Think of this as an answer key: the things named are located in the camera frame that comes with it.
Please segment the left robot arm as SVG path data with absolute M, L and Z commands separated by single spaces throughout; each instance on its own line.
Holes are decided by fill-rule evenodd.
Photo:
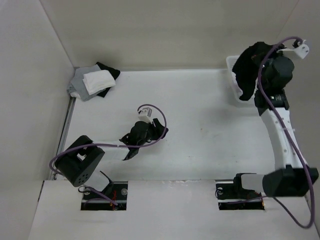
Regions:
M 97 170 L 103 157 L 109 160 L 127 161 L 139 153 L 141 146 L 163 139 L 169 129 L 157 118 L 151 122 L 137 121 L 130 132 L 115 143 L 104 142 L 102 146 L 93 145 L 94 141 L 81 135 L 69 146 L 68 153 L 58 157 L 54 166 L 74 187 L 84 187 L 100 199 L 112 195 L 113 181 L 102 171 Z

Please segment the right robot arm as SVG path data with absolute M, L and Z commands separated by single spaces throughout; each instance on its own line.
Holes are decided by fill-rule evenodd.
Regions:
M 250 190 L 265 193 L 268 197 L 302 197 L 319 177 L 318 170 L 309 167 L 300 153 L 291 126 L 289 102 L 285 86 L 293 78 L 294 63 L 283 55 L 269 58 L 259 68 L 258 55 L 240 55 L 232 67 L 237 86 L 249 96 L 261 117 L 271 142 L 274 171 L 267 174 L 244 173 L 232 185 L 238 198 Z

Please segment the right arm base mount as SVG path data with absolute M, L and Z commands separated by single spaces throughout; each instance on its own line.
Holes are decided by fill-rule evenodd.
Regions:
M 220 211 L 265 210 L 260 192 L 238 187 L 232 180 L 216 181 L 215 197 Z

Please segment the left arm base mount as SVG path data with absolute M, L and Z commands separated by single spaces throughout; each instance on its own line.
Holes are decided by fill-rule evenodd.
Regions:
M 126 211 L 128 198 L 127 181 L 110 183 L 101 193 L 96 193 L 87 187 L 81 186 L 78 192 L 82 194 L 82 211 Z

